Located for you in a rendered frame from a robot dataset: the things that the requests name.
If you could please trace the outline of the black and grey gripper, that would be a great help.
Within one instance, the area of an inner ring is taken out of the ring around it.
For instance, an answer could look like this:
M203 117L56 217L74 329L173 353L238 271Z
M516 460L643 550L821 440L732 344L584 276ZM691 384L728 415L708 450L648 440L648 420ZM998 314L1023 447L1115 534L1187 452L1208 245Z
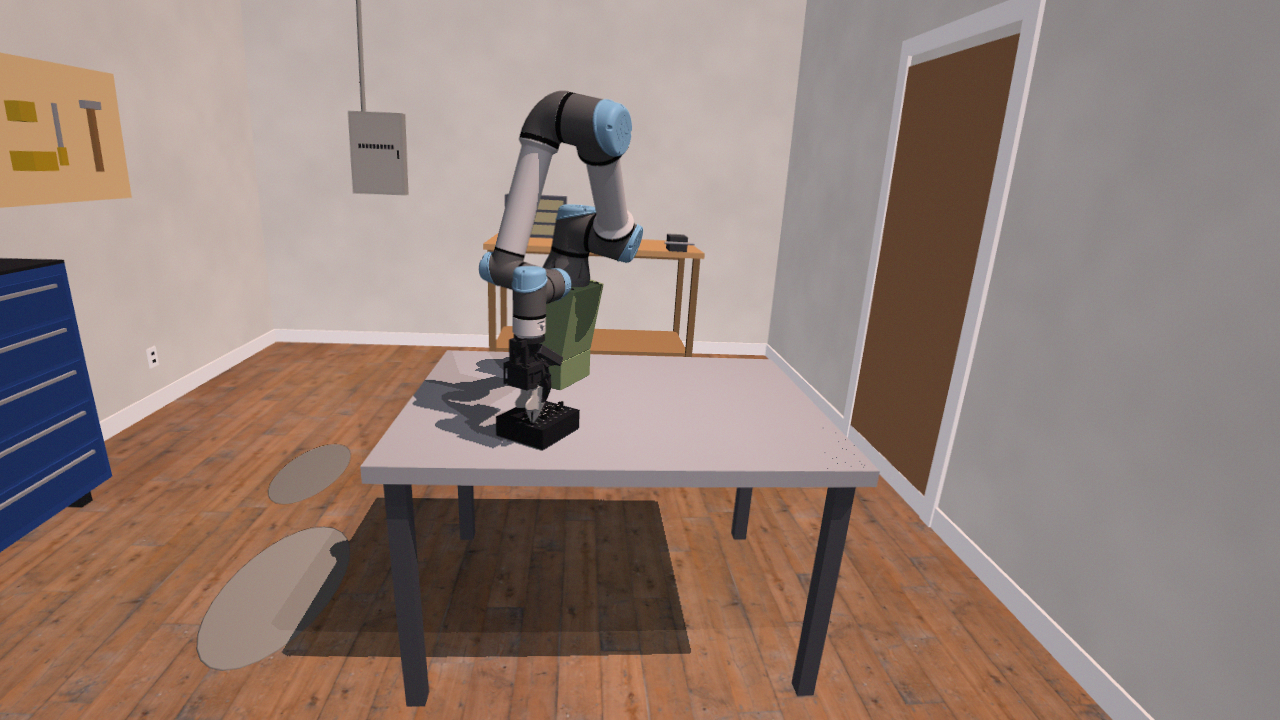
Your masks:
M516 407L525 407L529 410L529 419L534 423L541 413L541 407L547 402L550 393L549 365L541 355L536 354L538 345L545 341L545 334L539 338L524 338L521 342L517 341L521 340L516 334L515 338L509 340L509 361L503 363L504 384L521 389L521 395L516 398L515 405ZM524 348L520 347L525 348L525 363Z

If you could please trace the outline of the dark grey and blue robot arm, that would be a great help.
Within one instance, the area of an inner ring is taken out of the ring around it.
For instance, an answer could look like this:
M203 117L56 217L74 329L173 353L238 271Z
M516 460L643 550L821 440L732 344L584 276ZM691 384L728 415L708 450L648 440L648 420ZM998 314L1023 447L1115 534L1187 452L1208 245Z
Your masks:
M495 249L485 252L479 263L483 281L513 290L512 329L520 340L545 334L547 304L563 299L571 287L589 284L589 252L618 263L634 260L643 240L643 225L634 224L627 210L620 161L628 149L631 131L632 120L625 105L570 91L547 95L524 122L518 136L521 150ZM595 208L561 205L550 254L541 268L524 263L524 258L550 158L561 143L576 146L579 159L589 165Z

